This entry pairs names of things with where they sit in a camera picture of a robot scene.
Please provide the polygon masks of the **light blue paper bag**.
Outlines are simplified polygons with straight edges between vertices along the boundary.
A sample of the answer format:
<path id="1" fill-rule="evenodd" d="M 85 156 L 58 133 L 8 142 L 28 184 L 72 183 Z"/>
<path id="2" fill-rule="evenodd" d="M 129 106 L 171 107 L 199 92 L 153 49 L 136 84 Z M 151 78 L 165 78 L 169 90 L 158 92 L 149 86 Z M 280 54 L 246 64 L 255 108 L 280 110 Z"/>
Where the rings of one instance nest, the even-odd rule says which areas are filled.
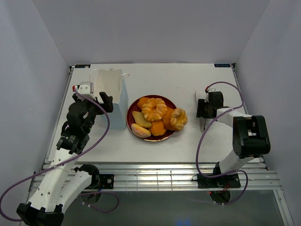
<path id="1" fill-rule="evenodd" d="M 127 127 L 126 115 L 128 110 L 128 94 L 125 78 L 130 74 L 119 70 L 93 69 L 89 75 L 89 81 L 93 83 L 94 95 L 99 103 L 102 102 L 100 92 L 105 92 L 113 97 L 113 112 L 108 113 L 110 129 L 125 130 Z"/>

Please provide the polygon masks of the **pale leaf bread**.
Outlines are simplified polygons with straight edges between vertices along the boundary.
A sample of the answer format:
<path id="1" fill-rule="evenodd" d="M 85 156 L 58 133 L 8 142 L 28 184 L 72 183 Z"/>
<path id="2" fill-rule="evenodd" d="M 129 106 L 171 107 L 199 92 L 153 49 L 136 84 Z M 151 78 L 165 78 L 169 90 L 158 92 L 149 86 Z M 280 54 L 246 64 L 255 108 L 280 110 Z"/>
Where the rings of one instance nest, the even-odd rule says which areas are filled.
<path id="1" fill-rule="evenodd" d="M 132 116 L 134 117 L 135 123 L 144 127 L 144 128 L 151 128 L 152 123 L 150 121 L 147 121 L 144 118 L 144 115 L 141 112 L 138 111 L 132 111 Z"/>

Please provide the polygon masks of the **sugared oval bread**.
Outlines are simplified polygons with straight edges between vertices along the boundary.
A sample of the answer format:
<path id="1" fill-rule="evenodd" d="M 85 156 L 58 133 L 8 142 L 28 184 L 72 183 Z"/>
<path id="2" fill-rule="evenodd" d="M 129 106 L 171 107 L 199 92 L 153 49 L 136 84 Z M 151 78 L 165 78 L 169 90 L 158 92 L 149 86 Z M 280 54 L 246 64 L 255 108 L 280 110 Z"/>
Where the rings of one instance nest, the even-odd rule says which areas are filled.
<path id="1" fill-rule="evenodd" d="M 131 125 L 131 130 L 137 137 L 140 137 L 140 138 L 148 138 L 152 135 L 152 133 L 148 129 L 146 129 L 136 123 L 133 123 Z"/>

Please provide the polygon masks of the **large glazed ring bread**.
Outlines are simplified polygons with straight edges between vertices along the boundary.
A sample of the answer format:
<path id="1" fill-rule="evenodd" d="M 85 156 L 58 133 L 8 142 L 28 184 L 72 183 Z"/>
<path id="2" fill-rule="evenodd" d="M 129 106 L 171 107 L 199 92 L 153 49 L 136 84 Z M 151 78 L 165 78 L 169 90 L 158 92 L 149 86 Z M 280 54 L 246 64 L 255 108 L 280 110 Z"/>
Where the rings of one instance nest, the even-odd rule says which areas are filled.
<path id="1" fill-rule="evenodd" d="M 147 121 L 158 121 L 167 113 L 167 106 L 161 98 L 150 98 L 142 105 L 142 114 Z"/>

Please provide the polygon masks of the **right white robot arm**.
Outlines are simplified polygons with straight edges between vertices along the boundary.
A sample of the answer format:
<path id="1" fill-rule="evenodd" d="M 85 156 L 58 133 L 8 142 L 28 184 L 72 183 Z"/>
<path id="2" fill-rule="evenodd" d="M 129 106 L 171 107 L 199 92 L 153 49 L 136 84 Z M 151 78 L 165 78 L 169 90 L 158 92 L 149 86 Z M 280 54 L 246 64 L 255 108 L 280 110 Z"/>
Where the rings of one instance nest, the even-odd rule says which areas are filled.
<path id="1" fill-rule="evenodd" d="M 196 167 L 203 178 L 212 179 L 218 187 L 225 186 L 229 175 L 236 174 L 249 161 L 269 154 L 271 144 L 265 118 L 262 115 L 240 113 L 236 108 L 224 106 L 223 94 L 220 91 L 209 91 L 205 99 L 198 99 L 197 117 L 211 119 L 204 129 L 197 147 Z M 198 155 L 201 143 L 214 122 L 223 123 L 232 128 L 232 150 L 217 163 L 213 174 L 201 173 L 198 166 Z"/>

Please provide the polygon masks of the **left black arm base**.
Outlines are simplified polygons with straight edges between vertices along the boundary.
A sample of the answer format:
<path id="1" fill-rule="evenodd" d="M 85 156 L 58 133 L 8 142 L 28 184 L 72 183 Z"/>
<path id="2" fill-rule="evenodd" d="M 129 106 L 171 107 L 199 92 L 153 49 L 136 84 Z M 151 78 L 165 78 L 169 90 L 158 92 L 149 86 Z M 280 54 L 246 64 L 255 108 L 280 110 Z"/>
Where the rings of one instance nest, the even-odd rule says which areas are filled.
<path id="1" fill-rule="evenodd" d="M 103 189 L 112 189 L 114 187 L 114 175 L 113 174 L 100 174 L 92 180 L 92 184 L 86 187 L 86 191 L 81 192 L 81 194 L 87 194 L 95 191 L 101 191 Z M 81 196 L 83 202 L 88 204 L 95 204 L 101 198 L 101 194 L 90 194 Z"/>

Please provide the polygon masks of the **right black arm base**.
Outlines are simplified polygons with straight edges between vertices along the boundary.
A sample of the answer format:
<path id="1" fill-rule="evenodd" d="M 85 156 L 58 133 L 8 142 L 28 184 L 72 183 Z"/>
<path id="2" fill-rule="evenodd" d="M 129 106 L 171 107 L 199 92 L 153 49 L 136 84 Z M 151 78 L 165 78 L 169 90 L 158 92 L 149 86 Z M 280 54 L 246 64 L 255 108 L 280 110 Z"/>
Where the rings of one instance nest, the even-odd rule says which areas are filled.
<path id="1" fill-rule="evenodd" d="M 237 173 L 221 177 L 196 174 L 192 177 L 192 182 L 196 182 L 199 189 L 208 189 L 210 198 L 218 204 L 230 204 L 230 189 L 241 187 Z"/>

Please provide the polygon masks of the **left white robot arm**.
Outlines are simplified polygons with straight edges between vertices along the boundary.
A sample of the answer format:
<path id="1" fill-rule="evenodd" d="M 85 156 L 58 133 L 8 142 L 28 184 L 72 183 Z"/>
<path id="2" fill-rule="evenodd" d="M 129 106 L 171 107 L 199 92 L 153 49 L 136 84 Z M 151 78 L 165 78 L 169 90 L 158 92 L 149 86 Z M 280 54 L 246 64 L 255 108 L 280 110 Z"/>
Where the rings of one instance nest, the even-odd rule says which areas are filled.
<path id="1" fill-rule="evenodd" d="M 27 203 L 19 204 L 16 212 L 28 226 L 60 226 L 70 204 L 87 187 L 99 185 L 100 177 L 96 166 L 84 164 L 76 168 L 75 177 L 65 183 L 78 157 L 86 152 L 89 133 L 97 115 L 113 111 L 113 98 L 100 92 L 102 102 L 97 98 L 85 97 L 77 91 L 74 103 L 69 106 L 66 122 L 56 144 L 54 159 L 44 172 L 44 178 L 37 191 Z"/>

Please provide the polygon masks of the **orange round bread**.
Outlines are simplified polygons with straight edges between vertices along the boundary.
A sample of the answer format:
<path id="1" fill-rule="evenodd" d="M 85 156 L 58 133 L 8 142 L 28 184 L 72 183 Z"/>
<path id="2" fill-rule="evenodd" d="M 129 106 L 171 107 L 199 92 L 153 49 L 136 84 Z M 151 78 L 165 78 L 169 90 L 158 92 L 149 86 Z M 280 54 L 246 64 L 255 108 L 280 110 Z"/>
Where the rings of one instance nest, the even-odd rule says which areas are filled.
<path id="1" fill-rule="evenodd" d="M 139 109 L 142 109 L 142 106 L 149 100 L 148 97 L 142 97 L 139 99 L 137 106 L 139 107 Z"/>

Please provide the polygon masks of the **orange bone-shaped bread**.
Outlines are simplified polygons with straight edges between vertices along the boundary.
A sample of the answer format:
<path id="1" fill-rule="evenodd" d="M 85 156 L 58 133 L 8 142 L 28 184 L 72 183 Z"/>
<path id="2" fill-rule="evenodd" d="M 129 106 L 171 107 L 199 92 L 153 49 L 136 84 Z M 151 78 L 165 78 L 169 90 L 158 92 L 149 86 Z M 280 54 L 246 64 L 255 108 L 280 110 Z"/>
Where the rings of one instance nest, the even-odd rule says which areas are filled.
<path id="1" fill-rule="evenodd" d="M 152 135 L 161 136 L 161 135 L 164 135 L 165 132 L 166 132 L 166 129 L 164 128 L 164 124 L 163 124 L 162 120 L 152 122 L 152 127 L 151 127 Z"/>

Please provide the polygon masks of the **dark red round plate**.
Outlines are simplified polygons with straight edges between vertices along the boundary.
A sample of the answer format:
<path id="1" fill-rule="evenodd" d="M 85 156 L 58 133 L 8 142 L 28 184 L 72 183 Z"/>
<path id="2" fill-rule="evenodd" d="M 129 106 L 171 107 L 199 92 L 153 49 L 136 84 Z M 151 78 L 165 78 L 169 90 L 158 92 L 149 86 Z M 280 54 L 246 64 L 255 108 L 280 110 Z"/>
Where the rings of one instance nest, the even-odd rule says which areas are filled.
<path id="1" fill-rule="evenodd" d="M 127 111 L 127 126 L 138 138 L 158 142 L 183 130 L 188 122 L 184 109 L 166 97 L 146 95 L 135 100 Z"/>

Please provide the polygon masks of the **aluminium rail frame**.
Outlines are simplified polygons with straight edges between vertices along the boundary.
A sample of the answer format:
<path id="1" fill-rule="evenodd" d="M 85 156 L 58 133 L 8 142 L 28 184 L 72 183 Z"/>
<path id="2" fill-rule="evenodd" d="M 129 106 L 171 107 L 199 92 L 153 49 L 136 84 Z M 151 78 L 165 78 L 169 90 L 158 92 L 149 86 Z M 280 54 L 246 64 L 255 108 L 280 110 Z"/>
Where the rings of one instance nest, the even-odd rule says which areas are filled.
<path id="1" fill-rule="evenodd" d="M 101 174 L 113 174 L 113 190 L 197 191 L 197 169 L 194 164 L 97 164 Z M 277 172 L 267 170 L 263 160 L 252 161 L 238 174 L 241 186 L 248 190 L 279 190 Z"/>

